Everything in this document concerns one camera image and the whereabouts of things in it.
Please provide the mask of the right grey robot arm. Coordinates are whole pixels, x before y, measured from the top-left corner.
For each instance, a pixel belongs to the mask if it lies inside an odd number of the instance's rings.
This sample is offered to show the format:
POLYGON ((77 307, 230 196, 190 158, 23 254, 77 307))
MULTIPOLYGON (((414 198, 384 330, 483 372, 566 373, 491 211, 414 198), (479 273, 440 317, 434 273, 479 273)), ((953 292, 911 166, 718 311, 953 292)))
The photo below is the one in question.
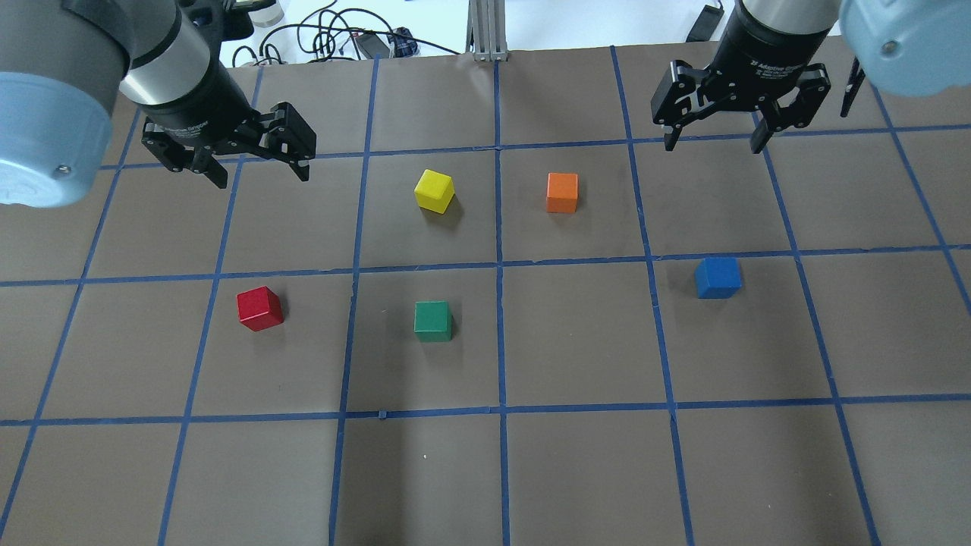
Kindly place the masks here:
POLYGON ((865 82, 894 96, 935 96, 967 86, 967 1, 739 1, 704 68, 673 60, 651 99, 653 124, 673 151, 682 131, 717 113, 760 113, 750 151, 814 121, 832 88, 814 55, 839 27, 853 65, 847 115, 865 82))

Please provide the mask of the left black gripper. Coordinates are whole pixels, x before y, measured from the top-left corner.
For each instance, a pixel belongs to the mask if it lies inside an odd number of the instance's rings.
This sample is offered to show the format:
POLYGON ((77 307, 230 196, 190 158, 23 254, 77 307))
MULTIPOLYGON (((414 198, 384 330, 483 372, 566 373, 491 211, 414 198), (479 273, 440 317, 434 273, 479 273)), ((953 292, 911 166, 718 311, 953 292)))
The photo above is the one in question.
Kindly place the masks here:
POLYGON ((301 182, 310 180, 316 132, 289 102, 268 113, 253 110, 226 70, 209 71, 187 96, 141 108, 141 143, 172 172, 190 170, 225 190, 228 171, 216 158, 249 153, 284 163, 301 182))

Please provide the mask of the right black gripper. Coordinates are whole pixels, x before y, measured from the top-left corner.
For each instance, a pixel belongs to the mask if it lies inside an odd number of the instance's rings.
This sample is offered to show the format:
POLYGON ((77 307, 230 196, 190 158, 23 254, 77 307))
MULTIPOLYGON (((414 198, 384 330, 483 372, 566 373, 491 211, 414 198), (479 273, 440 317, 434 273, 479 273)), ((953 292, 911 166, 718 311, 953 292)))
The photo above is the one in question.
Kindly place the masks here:
POLYGON ((711 63, 698 69, 671 61, 653 93, 652 122, 665 132, 666 152, 675 149, 687 125, 713 115, 721 99, 719 111, 757 108, 762 114, 750 136, 752 153, 762 153, 784 129, 807 127, 831 89, 826 66, 808 66, 815 52, 815 33, 783 32, 749 9, 733 9, 711 63), (794 100, 780 106, 777 99, 795 87, 794 100))

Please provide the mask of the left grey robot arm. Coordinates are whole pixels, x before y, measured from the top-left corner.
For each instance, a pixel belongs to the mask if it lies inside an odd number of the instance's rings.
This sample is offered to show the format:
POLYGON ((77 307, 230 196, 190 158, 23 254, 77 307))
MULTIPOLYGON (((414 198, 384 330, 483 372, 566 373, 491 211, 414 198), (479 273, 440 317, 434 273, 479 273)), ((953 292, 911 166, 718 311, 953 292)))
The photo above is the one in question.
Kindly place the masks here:
POLYGON ((4 1, 1 200, 58 208, 93 187, 125 96, 142 144, 171 172, 228 186, 222 155, 249 153, 310 177, 316 132, 294 105, 260 113, 221 63, 270 1, 4 1))

